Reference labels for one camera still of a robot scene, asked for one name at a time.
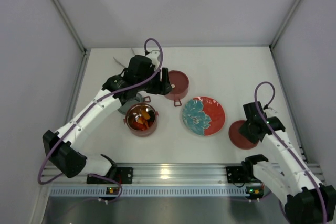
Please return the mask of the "pink steel bowl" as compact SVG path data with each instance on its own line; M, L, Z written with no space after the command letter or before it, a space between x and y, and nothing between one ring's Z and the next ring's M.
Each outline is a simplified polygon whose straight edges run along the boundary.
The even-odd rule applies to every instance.
M138 137L147 137L154 133L158 124L158 111L148 103L133 105L123 120L130 132Z
M165 98L167 98L168 100L174 101L174 106L178 107L182 105L181 100L187 95L188 93L188 88L185 92L181 93L181 94L172 94L171 91L165 95Z

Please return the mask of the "black spiky sea cucumber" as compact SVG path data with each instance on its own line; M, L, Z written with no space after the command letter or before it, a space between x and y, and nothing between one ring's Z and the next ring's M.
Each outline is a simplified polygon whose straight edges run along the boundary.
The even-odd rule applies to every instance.
M148 122L154 123L155 122L155 112L154 111L149 111L148 112L150 118L148 119Z

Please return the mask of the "fried orange piece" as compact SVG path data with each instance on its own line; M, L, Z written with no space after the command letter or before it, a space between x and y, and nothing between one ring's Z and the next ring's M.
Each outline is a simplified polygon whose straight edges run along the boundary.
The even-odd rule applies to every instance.
M144 117L146 120L150 119L150 115L146 111L141 112L141 116Z

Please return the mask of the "salmon piece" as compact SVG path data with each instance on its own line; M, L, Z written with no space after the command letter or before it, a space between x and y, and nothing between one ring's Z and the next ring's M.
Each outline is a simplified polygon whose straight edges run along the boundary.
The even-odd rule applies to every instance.
M143 125L147 125L148 124L147 120L145 118L143 118L143 117L139 117L137 119L137 122L140 123L140 124L143 124Z

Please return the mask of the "red sausage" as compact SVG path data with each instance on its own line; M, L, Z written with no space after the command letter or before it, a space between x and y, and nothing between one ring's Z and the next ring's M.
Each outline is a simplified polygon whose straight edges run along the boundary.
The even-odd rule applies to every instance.
M137 131L145 131L147 130L147 126L145 124L138 123L134 121L131 125L131 127Z

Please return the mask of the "grey lunch box lid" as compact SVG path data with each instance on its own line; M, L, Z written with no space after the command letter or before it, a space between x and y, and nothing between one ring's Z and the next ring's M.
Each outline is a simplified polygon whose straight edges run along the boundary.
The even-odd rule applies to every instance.
M118 109L118 112L126 115L126 113L128 112L128 110L139 103L150 103L151 102L151 97L150 96L145 96L143 97L140 93L137 93L135 98L130 99L129 101L127 101L123 106L121 106Z

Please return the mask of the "steel serving tongs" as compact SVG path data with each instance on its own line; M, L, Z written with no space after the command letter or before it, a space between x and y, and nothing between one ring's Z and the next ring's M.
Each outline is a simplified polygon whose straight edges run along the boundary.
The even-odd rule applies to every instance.
M133 48L117 48L116 53L113 58L117 64L126 68L133 56L135 56L135 51Z

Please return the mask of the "dark red lid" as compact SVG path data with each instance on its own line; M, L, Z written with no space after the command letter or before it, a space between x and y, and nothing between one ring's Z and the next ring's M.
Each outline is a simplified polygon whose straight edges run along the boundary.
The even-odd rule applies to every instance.
M242 150L250 150L257 146L258 143L251 143L243 135L239 133L239 128L245 123L245 120L239 120L231 124L229 127L228 135L230 141Z
M173 87L172 94L181 94L185 92L189 86L189 79L187 75L181 71L169 71L169 81Z

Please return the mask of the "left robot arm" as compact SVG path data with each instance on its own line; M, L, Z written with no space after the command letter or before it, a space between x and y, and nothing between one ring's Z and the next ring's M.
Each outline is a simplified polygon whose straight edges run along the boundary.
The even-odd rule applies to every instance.
M90 134L114 111L137 93L167 95L172 90L169 70L161 63L154 64L148 56L136 55L128 67L109 77L94 99L72 120L53 132L44 133L46 159L68 178L79 174L96 174L113 178L115 162L104 154L89 158L79 152Z

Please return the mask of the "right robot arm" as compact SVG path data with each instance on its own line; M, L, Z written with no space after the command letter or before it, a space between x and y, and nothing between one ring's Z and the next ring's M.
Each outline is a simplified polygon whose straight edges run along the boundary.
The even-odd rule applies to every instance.
M260 102L243 106L246 121L239 133L266 151L242 161L247 179L265 184L284 207L289 223L328 223L334 218L335 188L308 168L276 117L267 117Z

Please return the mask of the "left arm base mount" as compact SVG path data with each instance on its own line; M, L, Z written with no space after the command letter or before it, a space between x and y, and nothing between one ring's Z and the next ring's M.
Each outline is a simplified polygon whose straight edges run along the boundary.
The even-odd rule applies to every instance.
M132 184L133 180L133 167L118 167L115 161L113 161L108 156L101 154L102 158L109 162L111 165L105 176L100 175L102 178L98 178L96 176L92 176L92 173L87 176L87 184L112 184L113 182L106 180L113 179L119 184Z

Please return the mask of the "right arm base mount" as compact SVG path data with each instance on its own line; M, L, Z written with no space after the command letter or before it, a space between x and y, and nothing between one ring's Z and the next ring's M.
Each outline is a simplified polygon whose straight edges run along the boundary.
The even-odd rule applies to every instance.
M238 166L227 166L227 181L239 188L246 183L259 182L253 174L253 166L263 161L268 161L268 158L258 154L246 157Z

